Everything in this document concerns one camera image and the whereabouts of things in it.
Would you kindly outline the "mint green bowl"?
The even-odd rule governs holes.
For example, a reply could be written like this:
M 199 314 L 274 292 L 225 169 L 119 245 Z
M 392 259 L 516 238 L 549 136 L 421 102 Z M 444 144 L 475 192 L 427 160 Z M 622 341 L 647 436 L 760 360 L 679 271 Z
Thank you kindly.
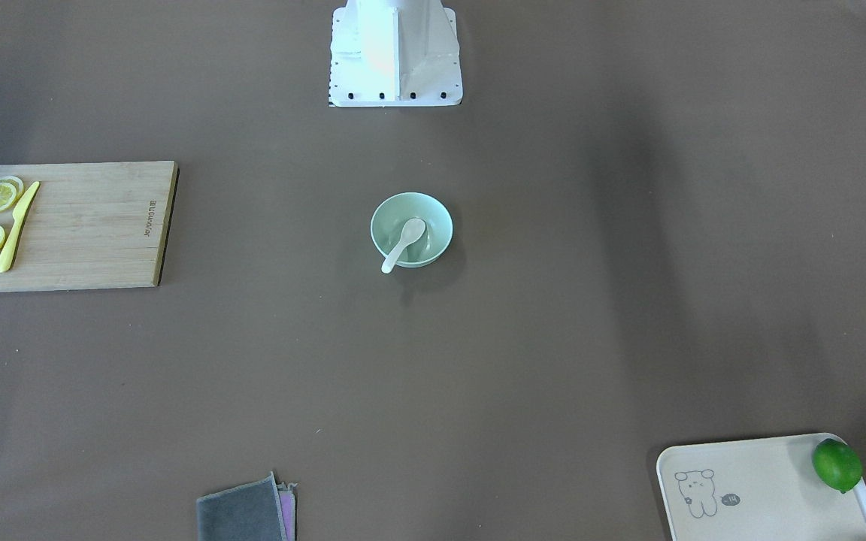
M 442 202 L 419 192 L 402 192 L 387 198 L 371 217 L 372 243 L 384 257 L 400 240 L 401 230 L 409 219 L 425 223 L 422 236 L 403 250 L 396 261 L 402 268 L 419 268 L 439 259 L 453 240 L 453 217 Z

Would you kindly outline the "grey folded cloth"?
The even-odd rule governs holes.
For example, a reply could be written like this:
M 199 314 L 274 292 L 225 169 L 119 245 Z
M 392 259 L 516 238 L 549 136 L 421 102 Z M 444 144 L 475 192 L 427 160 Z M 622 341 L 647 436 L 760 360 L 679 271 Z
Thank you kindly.
M 196 501 L 199 540 L 295 540 L 295 483 L 275 473 L 258 482 L 200 497 Z

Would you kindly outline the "bamboo cutting board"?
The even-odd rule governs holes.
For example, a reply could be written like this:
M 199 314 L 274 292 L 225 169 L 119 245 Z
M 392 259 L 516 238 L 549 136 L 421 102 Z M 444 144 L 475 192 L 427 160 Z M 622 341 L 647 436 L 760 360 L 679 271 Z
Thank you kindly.
M 0 165 L 39 185 L 0 292 L 157 286 L 177 175 L 175 161 Z

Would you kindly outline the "cream tray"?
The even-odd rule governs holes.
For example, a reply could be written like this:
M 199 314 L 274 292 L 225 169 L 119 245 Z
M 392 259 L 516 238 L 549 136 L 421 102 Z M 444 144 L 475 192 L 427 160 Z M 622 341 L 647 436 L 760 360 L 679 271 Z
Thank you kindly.
M 866 485 L 825 484 L 813 452 L 835 434 L 670 446 L 656 462 L 674 540 L 866 540 Z

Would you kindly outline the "lemon slice lower underneath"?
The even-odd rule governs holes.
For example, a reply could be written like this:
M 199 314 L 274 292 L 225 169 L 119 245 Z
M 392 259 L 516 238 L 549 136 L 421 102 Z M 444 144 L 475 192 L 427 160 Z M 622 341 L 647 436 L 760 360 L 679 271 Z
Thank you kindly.
M 15 198 L 20 198 L 25 192 L 25 184 L 17 176 L 2 176 L 0 177 L 0 184 L 13 186 L 15 188 Z

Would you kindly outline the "yellow plastic knife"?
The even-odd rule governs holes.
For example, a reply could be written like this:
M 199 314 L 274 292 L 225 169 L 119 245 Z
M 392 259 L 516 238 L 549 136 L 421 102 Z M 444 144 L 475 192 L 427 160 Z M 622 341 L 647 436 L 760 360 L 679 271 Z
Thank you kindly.
M 29 188 L 25 189 L 23 195 L 15 203 L 13 211 L 11 211 L 11 218 L 13 218 L 13 225 L 11 226 L 11 230 L 7 239 L 5 240 L 2 249 L 0 250 L 0 274 L 7 273 L 13 267 L 13 263 L 15 260 L 15 253 L 17 253 L 18 244 L 20 244 L 20 237 L 22 233 L 22 228 L 24 226 L 27 213 L 35 200 L 35 196 L 38 194 L 39 186 L 41 182 L 35 181 L 33 182 Z

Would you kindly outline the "green lime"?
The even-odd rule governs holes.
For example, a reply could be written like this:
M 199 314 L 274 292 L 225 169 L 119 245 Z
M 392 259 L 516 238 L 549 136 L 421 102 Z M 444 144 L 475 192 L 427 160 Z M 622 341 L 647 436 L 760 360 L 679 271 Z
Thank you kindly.
M 815 446 L 811 461 L 818 479 L 841 494 L 853 490 L 862 480 L 861 460 L 845 442 L 822 440 Z

